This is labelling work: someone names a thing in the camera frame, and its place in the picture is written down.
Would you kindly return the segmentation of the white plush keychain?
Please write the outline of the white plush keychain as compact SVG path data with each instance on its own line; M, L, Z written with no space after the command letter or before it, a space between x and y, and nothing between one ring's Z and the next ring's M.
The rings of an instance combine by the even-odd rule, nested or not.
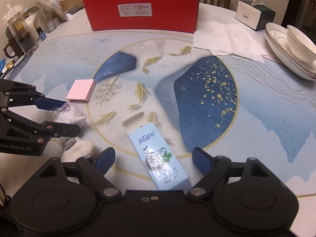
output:
M94 151L95 145L92 141L73 137L64 143L61 161L63 163L75 162L80 157L92 156Z

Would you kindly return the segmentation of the red cardboard box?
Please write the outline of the red cardboard box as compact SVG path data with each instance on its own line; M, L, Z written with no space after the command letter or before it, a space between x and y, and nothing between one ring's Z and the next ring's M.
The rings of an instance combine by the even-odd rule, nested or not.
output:
M158 29L194 33L199 0L83 0L93 31Z

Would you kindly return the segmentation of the small glass cup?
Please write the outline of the small glass cup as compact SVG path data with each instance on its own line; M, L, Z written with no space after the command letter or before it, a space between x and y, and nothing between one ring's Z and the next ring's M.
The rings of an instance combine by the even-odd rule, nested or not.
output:
M53 32L57 28L57 26L56 26L56 24L55 24L55 22L54 22L54 20L52 18L52 15L50 13L47 13L44 16L44 21L45 21L45 23L47 25L47 28L48 28L47 32L48 33Z

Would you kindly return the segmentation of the small blue bottle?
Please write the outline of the small blue bottle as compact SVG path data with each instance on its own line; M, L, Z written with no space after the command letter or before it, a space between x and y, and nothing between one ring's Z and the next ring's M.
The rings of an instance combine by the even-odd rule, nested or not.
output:
M44 41L47 37L46 37L46 33L43 31L43 29L41 28L41 27L38 27L37 29L36 29L36 31L37 31L37 34L38 34L38 36L39 36L39 39L41 40L41 41Z

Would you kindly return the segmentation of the white bowl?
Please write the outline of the white bowl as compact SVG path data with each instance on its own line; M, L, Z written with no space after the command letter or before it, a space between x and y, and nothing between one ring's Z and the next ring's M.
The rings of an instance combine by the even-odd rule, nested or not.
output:
M299 29L287 25L287 42L290 51L300 61L311 63L315 61L315 44Z

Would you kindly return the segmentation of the dark brown mug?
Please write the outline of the dark brown mug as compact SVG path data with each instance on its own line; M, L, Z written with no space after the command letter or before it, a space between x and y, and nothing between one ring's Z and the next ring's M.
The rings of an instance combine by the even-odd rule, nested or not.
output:
M6 57L15 58L24 55L23 50L8 27L6 28L5 35L8 38L8 43L3 48Z

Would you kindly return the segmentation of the white paper napkin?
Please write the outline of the white paper napkin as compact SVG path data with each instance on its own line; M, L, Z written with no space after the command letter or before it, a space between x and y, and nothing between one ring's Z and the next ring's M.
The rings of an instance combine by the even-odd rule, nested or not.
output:
M200 22L194 33L196 48L211 51L217 55L238 55L263 62L263 49L244 28L237 24L221 22Z

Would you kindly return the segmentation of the clear glass tumbler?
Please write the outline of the clear glass tumbler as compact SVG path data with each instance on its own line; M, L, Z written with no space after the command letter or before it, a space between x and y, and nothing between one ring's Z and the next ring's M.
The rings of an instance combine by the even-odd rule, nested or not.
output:
M39 45L20 12L8 20L8 28L25 55L31 55L38 48Z

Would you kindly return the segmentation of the green white tissue box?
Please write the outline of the green white tissue box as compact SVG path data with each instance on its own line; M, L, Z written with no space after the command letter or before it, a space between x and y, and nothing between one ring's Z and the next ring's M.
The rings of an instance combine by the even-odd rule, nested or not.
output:
M264 29L272 23L276 12L267 6L269 0L239 0L235 19L254 31Z

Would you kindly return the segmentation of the pink sticky note pad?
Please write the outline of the pink sticky note pad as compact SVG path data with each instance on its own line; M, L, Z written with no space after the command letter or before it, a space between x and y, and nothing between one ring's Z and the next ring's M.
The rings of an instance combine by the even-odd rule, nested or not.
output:
M75 80L66 97L70 101L88 102L95 87L94 79Z

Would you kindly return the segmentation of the crumpled plastic bag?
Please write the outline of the crumpled plastic bag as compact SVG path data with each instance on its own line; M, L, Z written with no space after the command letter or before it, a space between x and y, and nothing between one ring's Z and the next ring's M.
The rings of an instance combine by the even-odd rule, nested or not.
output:
M23 5L18 4L12 7L11 5L7 5L8 12L2 17L3 23L8 25L9 20L16 19L18 16L21 15L23 11Z

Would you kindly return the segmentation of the stacked white plates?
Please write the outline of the stacked white plates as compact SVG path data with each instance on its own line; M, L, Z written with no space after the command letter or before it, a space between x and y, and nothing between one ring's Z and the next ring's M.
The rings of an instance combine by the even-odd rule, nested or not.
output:
M273 53L288 69L303 79L315 82L315 62L301 62L292 54L287 42L287 30L284 27L267 23L265 35Z

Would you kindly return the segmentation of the clear bag white beads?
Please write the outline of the clear bag white beads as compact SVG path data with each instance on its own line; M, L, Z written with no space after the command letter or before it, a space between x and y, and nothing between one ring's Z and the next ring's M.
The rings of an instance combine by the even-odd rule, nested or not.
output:
M55 108L51 111L51 116L54 122L76 124L80 128L86 124L86 116L72 103L65 103L60 108Z

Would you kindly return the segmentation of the blue cloth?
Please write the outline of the blue cloth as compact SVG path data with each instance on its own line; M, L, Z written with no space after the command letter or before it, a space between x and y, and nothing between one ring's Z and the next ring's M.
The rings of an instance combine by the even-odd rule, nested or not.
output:
M6 63L6 59L0 60L0 72L3 70L5 63Z

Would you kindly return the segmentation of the white green tea bag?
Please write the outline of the white green tea bag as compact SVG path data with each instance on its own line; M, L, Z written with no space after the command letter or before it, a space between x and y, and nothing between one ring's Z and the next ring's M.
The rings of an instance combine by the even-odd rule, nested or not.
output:
M65 12L52 3L50 0L33 0L36 4L41 5L44 9L55 12L62 21L68 21L68 17Z

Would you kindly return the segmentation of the light blue carton box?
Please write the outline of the light blue carton box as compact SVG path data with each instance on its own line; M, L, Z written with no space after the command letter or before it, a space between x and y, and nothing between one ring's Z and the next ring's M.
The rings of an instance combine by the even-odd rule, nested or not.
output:
M191 188L189 176L153 122L143 112L122 122L136 152L158 190Z

